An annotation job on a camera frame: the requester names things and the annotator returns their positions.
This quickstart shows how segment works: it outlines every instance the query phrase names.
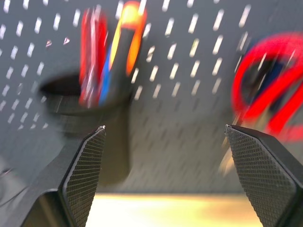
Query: pegboard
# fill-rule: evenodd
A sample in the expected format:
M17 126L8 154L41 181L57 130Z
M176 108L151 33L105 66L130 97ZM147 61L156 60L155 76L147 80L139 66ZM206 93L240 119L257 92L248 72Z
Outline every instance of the pegboard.
M1 154L28 182L64 143L43 114L45 98L37 98L37 87L79 68L81 17L97 5L107 13L110 39L121 0L2 1ZM235 172L225 178L218 173L224 126L232 122L236 49L242 37L302 31L302 3L142 0L144 6L148 19L132 80L132 169L124 182L100 185L98 191L242 192ZM302 144L291 147L303 160L300 150Z

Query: pegboard hole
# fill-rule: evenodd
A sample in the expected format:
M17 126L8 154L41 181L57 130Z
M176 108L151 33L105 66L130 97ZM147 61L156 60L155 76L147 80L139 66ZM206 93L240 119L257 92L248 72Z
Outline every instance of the pegboard hole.
M152 98L157 98L158 97L160 89L161 89L161 84L157 84L157 86L155 88L155 91L153 92Z
M5 97L6 94L8 93L8 91L9 91L9 85L5 85L5 87L4 87L3 91L2 91L2 95Z
M218 78L217 80L216 80L216 82L215 82L215 84L214 84L214 87L213 87L213 90L212 90L212 93L213 94L216 94L217 93L217 91L218 91L218 88L219 88L219 86L220 86L220 83L221 83L221 78Z
M22 88L23 88L23 84L20 83L18 88L17 88L17 95L20 95L21 91L22 91Z
M5 13L8 13L9 12L9 5L10 5L10 0L5 0L4 1L4 6L3 6L3 11Z
M122 10L123 10L123 5L124 5L123 1L118 2L117 11L116 11L116 19L117 20L120 19L120 17L121 17Z
M240 22L239 22L239 27L244 27L244 25L246 23L246 20L247 20L247 17L250 13L250 9L251 9L251 5L246 5L245 6L244 11L242 13L242 17L241 17Z
M9 116L9 119L8 119L8 123L9 123L9 124L13 121L14 117L15 117L15 114L14 114L14 113L12 113L12 114Z
M192 95L192 96L195 96L195 95L197 94L197 90L198 90L199 86L200 86L200 80L197 80L197 81L195 82L195 85L194 85L194 87L193 87L193 90L191 91L191 95Z
M173 26L174 26L174 18L171 17L169 19L169 22L167 23L167 27L166 27L166 30L165 30L165 36L166 37L169 37Z
M35 24L35 33L36 34L39 34L39 32L40 32L41 23L42 23L41 18L37 17L37 21Z
M10 54L10 58L12 60L14 60L16 58L17 51L18 51L18 47L14 46L12 51L11 51L11 54Z
M26 119L27 116L28 116L28 113L25 112L25 113L22 115L22 117L21 117L21 119L20 119L20 122L21 122L21 123L24 123L24 121L25 121L25 119Z
M14 69L13 69L12 67L9 67L9 70L8 70L8 72L6 73L6 78L7 78L7 79L10 79L11 74L13 73L13 71L14 71Z
M138 14L139 15L143 15L144 10L145 10L145 5L146 5L146 0L141 0L140 5L139 5L139 9L138 9Z
M240 56L240 58L239 58L239 60L238 60L238 63L237 63L236 68L235 68L235 73L236 73L236 71L237 71L237 69L238 69L238 66L239 66L239 64L240 64L241 59L242 59L242 56Z
M172 67L172 70L171 70L171 73L170 73L170 76L169 76L170 79L174 79L175 78L175 75L176 75L176 72L178 70L178 67L179 67L179 64L175 63L174 66Z
M141 92L142 92L142 89L143 89L142 86L139 86L139 87L138 87L138 89L137 89L137 91L136 91L136 94L134 95L134 99L135 99L135 100L139 100L140 94L141 94Z
M223 40L223 35L219 35L218 38L217 38L217 41L214 45L213 55L216 55L219 52L222 40Z
M290 55L290 58L286 64L286 67L288 67L289 63L291 62L292 58L294 57L294 53L295 53L295 50L292 52L292 55Z
M25 10L28 9L28 3L29 3L29 0L23 0L23 8L24 8Z
M11 107L12 110L16 110L17 105L19 104L19 99L16 99Z
M171 94L172 97L176 97L176 96L177 96L179 87L180 87L180 82L177 82L177 83L175 84L175 87L174 87L173 91L172 91L172 94Z
M191 73L190 73L190 77L195 77L196 76L196 73L197 73L197 70L199 68L199 65L200 65L200 61L195 61L195 64L193 66L193 69L191 70Z
M41 98L41 103L44 103L46 101L46 97L45 96L42 96L42 98Z
M37 83L37 81L34 81L32 88L30 89L30 92L35 93L37 90L37 87L38 87L38 83Z
M6 101L2 101L1 104L0 104L0 111L3 110L4 106L6 105Z
M22 71L21 71L21 76L25 77L27 74L27 70L28 70L28 65L24 65Z
M240 41L239 41L237 50L239 50L239 51L242 51L242 50L243 50L247 37L248 37L248 32L245 32L245 33L241 36L241 39L240 39Z
M216 20L214 21L214 26L213 26L214 31L217 31L219 29L223 15L224 15L224 9L219 10Z
M31 57L34 51L35 45L33 43L29 44L28 50L27 50L27 55L28 57Z
M27 101L27 103L25 104L25 108L26 108L26 109L29 109L29 107L30 107L30 105L32 104L32 102L33 102L33 99L32 99L32 98L29 98L28 101Z
M169 53L168 53L168 55L167 55L167 59L168 59L168 60L171 60L172 57L174 56L174 52L175 52L176 46L177 46L177 44L171 45L171 47L170 47L170 49L169 49Z
M187 7L188 7L188 8L192 8L192 7L193 7L193 4L194 4L194 0L188 0L188 1L187 1Z
M0 39L4 38L5 31L6 31L6 26L2 24L0 27Z
M169 0L164 0L162 5L162 11L166 12L168 8L169 8Z
M55 20L53 21L53 29L55 31L57 31L58 28L59 28L60 19L61 19L61 16L60 16L59 13L57 13L56 16L55 16Z
M222 63L222 58L218 58L216 64L214 65L213 76L216 76L218 74L221 63Z
M74 15L74 20L72 21L72 25L73 25L74 27L77 27L77 26L78 26L80 14L81 14L80 9L76 9L75 15Z
M190 52L189 52L189 56L190 56L191 58L194 57L198 45L199 45L199 39L195 39L194 42L193 42L193 45L192 45L192 47L191 47L191 49L190 49Z
M258 66L258 71L260 71L260 69L261 69L261 67L262 67L262 65L263 65L263 62L264 62L264 60L265 60L265 58L266 58L266 55L267 55L267 53L265 53L265 54L263 55L263 57L262 57L262 59L261 59L261 61L260 61L260 64L259 64L259 66Z
M193 34L194 31L195 31L195 27L196 27L196 24L197 24L197 21L198 21L198 17L199 17L199 15L197 13L195 13L193 15L193 18L191 19L189 29L188 29L188 32L191 33L191 34Z
M151 71L151 77L150 77L150 81L153 82L155 80L156 74L158 71L158 66L155 65Z
M152 46L147 53L147 58L146 58L147 62L151 62L154 51L155 51L155 46Z
M152 26L151 23L148 23L148 24L145 26L145 30L144 30L143 36L142 36L144 39L147 39L148 34L149 34L150 30L151 30L151 26Z
M137 79L137 76L138 76L138 72L139 72L139 69L136 68L136 69L134 70L134 74L133 74L133 78L132 78L132 84L135 83L135 81L136 81L136 79Z
M38 69L37 69L37 75L38 76L41 76L43 68L44 68L44 63L40 62L39 66L38 66Z

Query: textured gripper pad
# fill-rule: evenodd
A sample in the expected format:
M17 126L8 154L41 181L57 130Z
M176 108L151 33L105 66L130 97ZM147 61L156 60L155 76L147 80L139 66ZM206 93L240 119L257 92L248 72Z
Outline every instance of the textured gripper pad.
M240 183L265 227L275 227L295 195L295 184L261 142L226 127Z
M84 141L63 186L63 194L79 227L85 227L98 184L105 131Z

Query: red tool handle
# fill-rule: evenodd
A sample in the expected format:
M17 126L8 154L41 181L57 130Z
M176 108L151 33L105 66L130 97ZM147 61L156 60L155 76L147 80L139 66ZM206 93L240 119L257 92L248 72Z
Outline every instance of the red tool handle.
M266 60L288 60L292 56L294 64L285 70L260 94L252 105L247 105L241 94L244 73L254 62L260 62L266 53ZM264 39L254 46L243 58L232 86L232 106L242 121L256 121L263 111L277 100L290 86L303 79L303 34L285 33ZM286 126L287 121L303 104L303 84L276 113L267 125L267 132L283 141L303 140L303 125Z
M81 24L80 104L88 108L98 105L102 90L102 70L106 58L107 20L103 12L87 9Z

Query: red scissors handle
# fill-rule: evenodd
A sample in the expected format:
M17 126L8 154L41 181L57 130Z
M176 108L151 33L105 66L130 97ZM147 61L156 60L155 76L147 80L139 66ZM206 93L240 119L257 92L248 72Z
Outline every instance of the red scissors handle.
M241 84L245 71L254 62L260 62L266 53L267 60L288 60L294 64L285 70L260 94L252 105L247 105L241 94ZM254 46L243 58L232 86L232 106L243 121L256 121L265 109L277 100L292 85L303 79L303 34L285 33L271 36ZM288 102L272 117L267 132L284 141L303 140L303 125L286 126L288 120L303 104L303 83Z

